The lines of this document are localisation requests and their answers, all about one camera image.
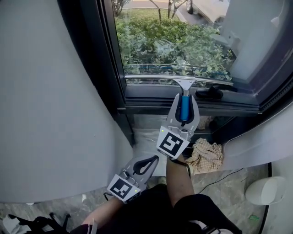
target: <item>tree trunk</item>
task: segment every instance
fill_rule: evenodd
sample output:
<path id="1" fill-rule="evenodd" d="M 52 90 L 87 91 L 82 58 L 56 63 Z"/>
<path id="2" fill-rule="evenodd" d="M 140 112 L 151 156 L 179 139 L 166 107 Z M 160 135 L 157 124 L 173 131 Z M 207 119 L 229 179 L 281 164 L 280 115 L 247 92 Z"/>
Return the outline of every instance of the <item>tree trunk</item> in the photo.
<path id="1" fill-rule="evenodd" d="M 118 16 L 121 14 L 123 7 L 120 8 Z"/>
<path id="2" fill-rule="evenodd" d="M 159 20 L 160 20 L 160 22 L 162 22 L 161 9 L 160 9 L 160 7 L 153 0 L 149 0 L 149 1 L 152 2 L 156 6 L 156 8 L 157 8 L 157 10 L 159 12 Z"/>
<path id="3" fill-rule="evenodd" d="M 175 15 L 176 11 L 178 10 L 178 8 L 181 7 L 182 4 L 185 3 L 185 2 L 187 2 L 187 0 L 183 1 L 183 2 L 180 3 L 178 6 L 175 6 L 175 3 L 174 3 L 174 10 L 173 10 L 173 14 L 172 14 L 171 19 L 173 19 L 173 17 L 174 17 L 174 15 Z"/>
<path id="4" fill-rule="evenodd" d="M 172 2 L 171 2 L 171 0 L 169 0 L 169 2 L 168 2 L 168 19 L 170 19 L 171 5 L 172 5 Z"/>

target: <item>window latch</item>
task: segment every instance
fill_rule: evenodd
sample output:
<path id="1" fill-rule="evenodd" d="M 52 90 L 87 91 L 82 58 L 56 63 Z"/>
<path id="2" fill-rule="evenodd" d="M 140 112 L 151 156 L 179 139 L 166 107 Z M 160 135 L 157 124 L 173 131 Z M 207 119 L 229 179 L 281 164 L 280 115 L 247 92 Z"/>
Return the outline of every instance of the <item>window latch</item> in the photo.
<path id="1" fill-rule="evenodd" d="M 220 100 L 224 95 L 221 90 L 237 92 L 237 89 L 230 85 L 212 85 L 210 88 L 198 88 L 195 95 L 199 98 Z"/>

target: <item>green shrub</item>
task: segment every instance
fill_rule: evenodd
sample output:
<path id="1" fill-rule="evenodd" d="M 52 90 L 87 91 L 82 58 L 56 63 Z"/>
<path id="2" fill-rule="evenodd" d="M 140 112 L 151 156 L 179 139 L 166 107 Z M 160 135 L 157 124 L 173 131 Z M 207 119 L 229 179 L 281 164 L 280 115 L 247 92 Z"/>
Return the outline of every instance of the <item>green shrub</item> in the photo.
<path id="1" fill-rule="evenodd" d="M 231 80 L 233 62 L 210 37 L 212 27 L 152 18 L 116 19 L 122 63 L 126 74 L 183 74 Z"/>

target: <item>blue handle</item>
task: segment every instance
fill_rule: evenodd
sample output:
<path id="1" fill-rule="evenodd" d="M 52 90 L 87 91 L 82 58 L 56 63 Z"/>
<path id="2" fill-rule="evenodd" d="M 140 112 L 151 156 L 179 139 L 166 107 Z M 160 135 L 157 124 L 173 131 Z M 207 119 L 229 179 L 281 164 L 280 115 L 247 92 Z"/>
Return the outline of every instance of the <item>blue handle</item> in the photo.
<path id="1" fill-rule="evenodd" d="M 189 116 L 189 96 L 182 96 L 180 119 L 187 121 Z"/>

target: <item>marble floor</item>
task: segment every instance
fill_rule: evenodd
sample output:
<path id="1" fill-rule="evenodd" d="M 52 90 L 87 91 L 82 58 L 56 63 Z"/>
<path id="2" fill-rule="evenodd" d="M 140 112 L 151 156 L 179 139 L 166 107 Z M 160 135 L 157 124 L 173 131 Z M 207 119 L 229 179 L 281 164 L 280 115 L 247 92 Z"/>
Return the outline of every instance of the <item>marble floor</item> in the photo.
<path id="1" fill-rule="evenodd" d="M 231 172 L 233 171 L 217 171 L 193 175 L 191 179 L 195 192 L 200 192 L 206 185 L 225 177 Z M 244 168 L 207 187 L 202 194 L 210 196 L 221 211 L 242 229 L 244 234 L 257 234 L 259 233 L 265 207 L 256 206 L 248 202 L 244 197 L 244 191 L 246 186 L 253 181 L 267 176 L 267 165 Z M 152 187 L 163 180 L 161 177 L 152 177 L 149 180 L 149 186 Z M 63 220 L 66 213 L 71 215 L 67 225 L 67 230 L 70 231 L 80 225 L 92 210 L 105 202 L 104 192 L 105 188 L 100 188 L 85 194 L 40 202 L 31 206 L 27 204 L 0 203 L 0 230 L 6 234 L 2 219 L 7 214 L 34 220 L 37 216 L 49 217 L 49 213 L 54 212 L 60 220 Z M 251 215 L 259 217 L 259 220 L 251 220 Z"/>

